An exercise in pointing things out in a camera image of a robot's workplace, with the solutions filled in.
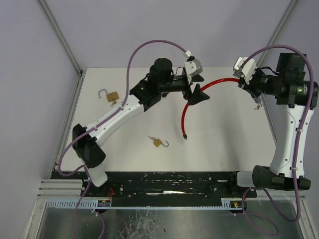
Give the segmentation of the red cable lock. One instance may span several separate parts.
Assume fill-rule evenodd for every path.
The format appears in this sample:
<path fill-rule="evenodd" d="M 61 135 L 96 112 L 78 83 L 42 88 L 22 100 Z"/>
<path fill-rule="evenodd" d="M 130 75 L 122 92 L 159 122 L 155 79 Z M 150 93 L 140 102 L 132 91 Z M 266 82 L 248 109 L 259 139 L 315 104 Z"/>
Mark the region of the red cable lock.
<path fill-rule="evenodd" d="M 193 92 L 192 96 L 189 97 L 189 99 L 187 100 L 187 103 L 184 106 L 182 114 L 181 114 L 181 121 L 180 121 L 181 133 L 182 133 L 182 136 L 185 140 L 187 140 L 187 134 L 186 134 L 186 130 L 185 130 L 185 117 L 186 117 L 188 107 L 196 105 L 202 101 L 209 100 L 210 96 L 205 94 L 203 91 L 214 86 L 214 85 L 224 83 L 224 82 L 239 83 L 239 79 L 235 78 L 235 77 L 226 77 L 226 78 L 214 80 L 214 81 L 212 81 L 212 82 L 210 82 L 202 87 L 200 87 L 199 84 L 197 84 L 195 86 L 194 92 Z"/>

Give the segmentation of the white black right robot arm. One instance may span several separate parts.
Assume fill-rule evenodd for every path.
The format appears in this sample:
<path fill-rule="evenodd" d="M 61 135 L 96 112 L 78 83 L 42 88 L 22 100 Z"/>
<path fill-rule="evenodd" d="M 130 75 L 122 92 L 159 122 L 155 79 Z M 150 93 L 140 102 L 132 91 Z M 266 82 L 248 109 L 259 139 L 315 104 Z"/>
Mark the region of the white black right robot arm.
<path fill-rule="evenodd" d="M 275 153 L 270 166 L 256 165 L 252 171 L 239 171 L 236 179 L 239 187 L 285 191 L 311 187 L 304 172 L 304 149 L 319 86 L 312 76 L 304 80 L 304 69 L 310 67 L 307 56 L 298 52 L 281 53 L 272 75 L 257 67 L 252 57 L 240 57 L 236 61 L 233 71 L 239 87 L 254 100 L 261 94 L 275 97 L 279 111 Z"/>

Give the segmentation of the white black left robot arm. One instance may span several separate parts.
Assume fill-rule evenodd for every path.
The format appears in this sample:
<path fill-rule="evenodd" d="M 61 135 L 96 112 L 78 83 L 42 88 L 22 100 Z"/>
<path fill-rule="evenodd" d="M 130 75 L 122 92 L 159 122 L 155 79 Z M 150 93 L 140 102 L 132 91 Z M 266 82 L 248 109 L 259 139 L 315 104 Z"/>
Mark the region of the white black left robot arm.
<path fill-rule="evenodd" d="M 107 182 L 108 176 L 103 167 L 106 154 L 101 147 L 125 123 L 146 112 L 168 93 L 181 92 L 190 105 L 209 99 L 199 85 L 204 80 L 200 75 L 202 71 L 200 61 L 190 56 L 184 63 L 182 73 L 174 75 L 172 62 L 159 58 L 117 108 L 87 126 L 77 124 L 73 127 L 72 139 L 75 143 L 72 147 L 84 163 L 92 184 L 100 187 Z"/>

